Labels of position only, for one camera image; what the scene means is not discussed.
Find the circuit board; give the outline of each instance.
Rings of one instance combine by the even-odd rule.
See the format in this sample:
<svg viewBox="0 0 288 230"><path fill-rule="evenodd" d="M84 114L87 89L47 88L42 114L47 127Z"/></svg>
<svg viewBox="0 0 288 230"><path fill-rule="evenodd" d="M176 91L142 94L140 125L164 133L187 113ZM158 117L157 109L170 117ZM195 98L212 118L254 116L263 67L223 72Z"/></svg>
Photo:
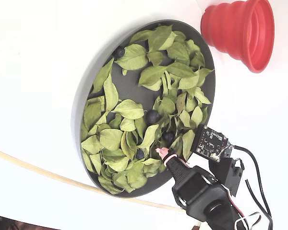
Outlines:
<svg viewBox="0 0 288 230"><path fill-rule="evenodd" d="M230 157L231 148L225 149L228 146L230 146L230 142L222 133L218 133L207 126L199 126L192 151L209 160L220 162L221 158Z"/></svg>

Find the white tabletop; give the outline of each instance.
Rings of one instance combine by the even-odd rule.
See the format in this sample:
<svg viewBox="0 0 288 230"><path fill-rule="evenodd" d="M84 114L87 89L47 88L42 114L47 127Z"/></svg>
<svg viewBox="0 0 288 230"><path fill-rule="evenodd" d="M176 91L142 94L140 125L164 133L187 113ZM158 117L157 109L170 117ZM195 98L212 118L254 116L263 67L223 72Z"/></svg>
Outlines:
<svg viewBox="0 0 288 230"><path fill-rule="evenodd" d="M176 19L200 31L205 8L219 2L224 1L0 1L0 151L94 185L78 157L72 119L75 94L90 63L123 31L151 21ZM216 95L209 126L255 154L278 229L288 224L283 223L288 219L288 1L270 3L275 46L262 73L251 73L240 61L211 47ZM245 175L259 196L252 162L234 154L245 159ZM207 161L198 156L190 163L207 168ZM140 199L176 206L173 184L171 180ZM244 183L237 198L246 214L258 210ZM145 221L148 213L151 223ZM161 229L158 216L169 216L171 223L193 223L183 214L92 194L1 159L0 215L59 229L74 229L79 223L84 229L94 226L94 219L132 229L136 218L142 220L141 229ZM265 228L263 220L258 229Z"/></svg>

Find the blueberry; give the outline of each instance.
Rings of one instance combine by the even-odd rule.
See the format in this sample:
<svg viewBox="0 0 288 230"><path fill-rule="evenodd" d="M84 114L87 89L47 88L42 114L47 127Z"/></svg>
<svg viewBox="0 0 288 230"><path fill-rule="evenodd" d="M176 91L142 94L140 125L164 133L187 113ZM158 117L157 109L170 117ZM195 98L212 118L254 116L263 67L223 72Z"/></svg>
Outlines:
<svg viewBox="0 0 288 230"><path fill-rule="evenodd" d="M150 126L160 120L160 115L157 110L150 110L146 113L146 122Z"/></svg>
<svg viewBox="0 0 288 230"><path fill-rule="evenodd" d="M163 140L165 140L167 143L171 143L172 140L174 139L175 135L173 132L164 132L162 134Z"/></svg>
<svg viewBox="0 0 288 230"><path fill-rule="evenodd" d="M123 57L125 54L125 49L124 47L117 47L114 52L112 53L112 56L115 58L115 59L119 59L121 57Z"/></svg>
<svg viewBox="0 0 288 230"><path fill-rule="evenodd" d="M140 160L144 158L144 152L141 149L138 149L135 155L136 159Z"/></svg>

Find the red silicone cup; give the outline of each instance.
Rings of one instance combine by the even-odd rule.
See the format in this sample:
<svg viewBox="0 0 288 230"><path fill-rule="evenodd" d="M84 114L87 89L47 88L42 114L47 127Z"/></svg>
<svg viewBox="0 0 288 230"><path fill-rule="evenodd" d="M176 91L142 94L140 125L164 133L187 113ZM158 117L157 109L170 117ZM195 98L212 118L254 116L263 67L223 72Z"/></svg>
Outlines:
<svg viewBox="0 0 288 230"><path fill-rule="evenodd" d="M274 17L268 0L235 1L209 6L201 21L206 42L262 72L274 44Z"/></svg>

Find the wooden stick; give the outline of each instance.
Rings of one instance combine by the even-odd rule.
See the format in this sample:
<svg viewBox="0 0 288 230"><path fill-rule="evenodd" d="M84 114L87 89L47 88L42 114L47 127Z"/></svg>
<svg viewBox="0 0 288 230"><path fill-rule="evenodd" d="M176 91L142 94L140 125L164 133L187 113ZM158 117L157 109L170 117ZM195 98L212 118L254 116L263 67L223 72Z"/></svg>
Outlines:
<svg viewBox="0 0 288 230"><path fill-rule="evenodd" d="M8 161L10 163L16 164L16 165L18 165L18 166L20 166L22 168L31 170L31 171L33 171L35 173L40 174L40 175L49 177L51 179L54 179L54 180L57 180L57 181L61 181L63 183L70 184L70 185L73 185L73 186L76 186L76 187L79 187L79 188L83 188L83 189L92 191L94 193L99 193L99 194L102 194L102 195L109 196L108 194L106 194L102 190L100 190L99 188L95 188L93 186L90 186L90 185L87 185L87 184L83 184L81 182L74 181L74 180L71 180L69 178L66 178L66 177L57 175L55 173L46 171L44 169L38 168L38 167L33 166L33 165L29 164L29 163L21 161L21 160L15 158L15 157L7 155L4 152L0 152L0 158L4 159L4 160L6 160L6 161ZM183 210L183 209L181 209L179 207L173 207L173 206L168 206L168 205L163 205L163 204L157 204L157 203L144 201L144 200L139 200L139 199L135 199L135 198L119 198L119 199L127 200L127 201L134 202L134 203L141 204L141 205L159 207L159 208L174 210L174 211L178 211L178 212L185 212L185 210Z"/></svg>

